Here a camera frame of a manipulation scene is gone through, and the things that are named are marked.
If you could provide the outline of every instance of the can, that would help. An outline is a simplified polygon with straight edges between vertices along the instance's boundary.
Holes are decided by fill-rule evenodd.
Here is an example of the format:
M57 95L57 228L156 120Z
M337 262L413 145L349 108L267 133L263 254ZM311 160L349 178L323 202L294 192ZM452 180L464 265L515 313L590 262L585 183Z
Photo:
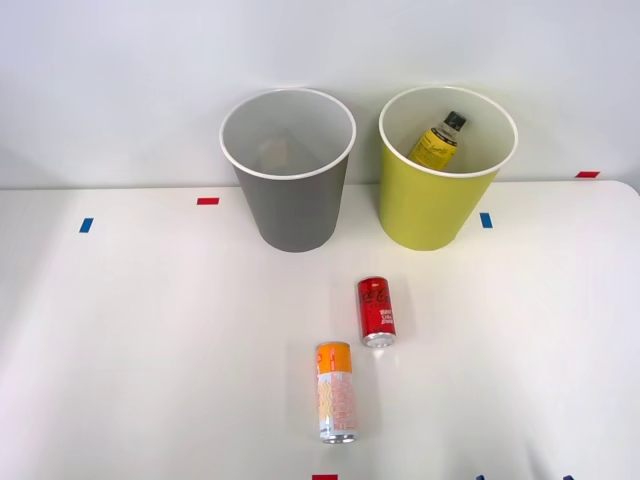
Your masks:
M324 443L351 443L358 437L351 347L344 342L323 343L316 354L320 439Z
M358 301L362 343L381 348L396 339L389 282L383 277L368 277L358 283Z

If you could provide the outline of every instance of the yellow label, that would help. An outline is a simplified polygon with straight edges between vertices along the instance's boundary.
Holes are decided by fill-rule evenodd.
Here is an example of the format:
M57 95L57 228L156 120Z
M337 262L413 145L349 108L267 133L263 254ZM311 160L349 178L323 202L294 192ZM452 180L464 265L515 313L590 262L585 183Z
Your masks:
M435 128L427 130L422 136L413 151L409 154L409 159L423 167L433 170L443 170L458 146L455 142L447 140L440 135Z

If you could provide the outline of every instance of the tape marker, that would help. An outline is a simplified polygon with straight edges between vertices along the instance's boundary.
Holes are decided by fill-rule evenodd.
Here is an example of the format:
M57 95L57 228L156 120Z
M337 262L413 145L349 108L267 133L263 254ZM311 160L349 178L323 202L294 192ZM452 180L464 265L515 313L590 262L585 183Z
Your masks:
M198 205L217 205L220 203L220 199L218 197L200 197L198 199Z
M480 221L482 222L482 228L493 228L493 223L491 223L491 215L489 215L488 213L481 213Z
M80 233L89 233L91 225L93 225L93 218L85 218L82 225L80 225Z
M600 175L600 172L584 171L584 172L578 172L578 175L576 175L576 178L596 178L598 175Z

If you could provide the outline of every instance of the blue tape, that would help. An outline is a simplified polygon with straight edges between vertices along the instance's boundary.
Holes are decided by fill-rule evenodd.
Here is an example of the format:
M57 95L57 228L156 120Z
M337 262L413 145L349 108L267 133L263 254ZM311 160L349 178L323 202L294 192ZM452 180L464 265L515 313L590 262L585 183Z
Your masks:
M93 224L93 218L85 218L80 226L80 233L89 233L91 225Z
M482 228L493 228L493 223L491 223L491 215L489 215L488 213L481 213L480 221L482 222Z

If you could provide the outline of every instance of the can label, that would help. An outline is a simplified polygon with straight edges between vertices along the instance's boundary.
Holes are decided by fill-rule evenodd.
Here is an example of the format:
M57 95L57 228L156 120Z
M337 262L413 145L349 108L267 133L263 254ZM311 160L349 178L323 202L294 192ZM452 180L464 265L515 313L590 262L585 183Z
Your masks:
M320 438L357 435L350 347L337 342L320 345L317 355Z
M372 333L396 334L389 283L382 277L365 278L358 284L362 337Z

